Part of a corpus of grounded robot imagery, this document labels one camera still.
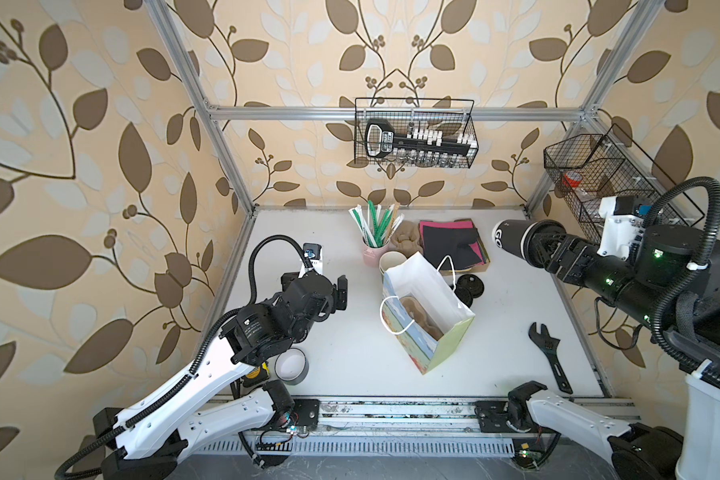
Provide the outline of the white black paper coffee cup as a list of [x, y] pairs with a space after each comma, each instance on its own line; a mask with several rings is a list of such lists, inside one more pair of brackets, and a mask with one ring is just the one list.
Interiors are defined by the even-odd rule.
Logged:
[[492, 230], [497, 247], [540, 269], [547, 268], [566, 235], [565, 228], [554, 220], [504, 220]]

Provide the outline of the brown pulp cup carrier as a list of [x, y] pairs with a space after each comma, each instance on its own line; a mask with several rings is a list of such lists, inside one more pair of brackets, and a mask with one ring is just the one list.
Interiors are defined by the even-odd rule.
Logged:
[[434, 323], [423, 306], [413, 296], [403, 297], [401, 304], [415, 323], [430, 337], [435, 341], [439, 341], [442, 338], [442, 330]]

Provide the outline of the green white paper bag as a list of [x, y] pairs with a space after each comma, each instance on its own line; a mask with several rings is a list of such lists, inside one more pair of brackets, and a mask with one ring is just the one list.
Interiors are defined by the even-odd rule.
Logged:
[[456, 351], [475, 319], [455, 281], [449, 255], [434, 266], [416, 253], [383, 275], [380, 321], [423, 375]]

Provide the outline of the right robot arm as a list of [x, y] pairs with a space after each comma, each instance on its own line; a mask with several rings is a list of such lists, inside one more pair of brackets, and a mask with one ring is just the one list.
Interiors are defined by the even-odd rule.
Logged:
[[637, 321], [676, 361], [688, 388], [683, 433], [617, 421], [554, 394], [537, 381], [508, 396], [507, 423], [547, 428], [607, 461], [622, 479], [720, 479], [720, 182], [695, 177], [645, 214], [633, 197], [602, 201], [614, 245], [571, 235], [553, 220], [505, 220], [494, 243], [596, 302]]

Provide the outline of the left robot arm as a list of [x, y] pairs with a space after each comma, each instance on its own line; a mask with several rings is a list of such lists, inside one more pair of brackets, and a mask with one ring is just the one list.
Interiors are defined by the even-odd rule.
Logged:
[[[301, 268], [281, 278], [281, 291], [259, 301], [255, 261], [264, 246], [284, 241]], [[57, 479], [165, 479], [176, 467], [221, 437], [249, 430], [291, 431], [294, 400], [280, 379], [266, 380], [247, 395], [215, 407], [211, 400], [267, 360], [304, 341], [312, 326], [347, 307], [348, 280], [322, 273], [322, 247], [276, 234], [251, 252], [250, 298], [222, 314], [202, 339], [193, 360], [136, 404], [105, 408], [93, 420], [94, 440], [64, 461]]]

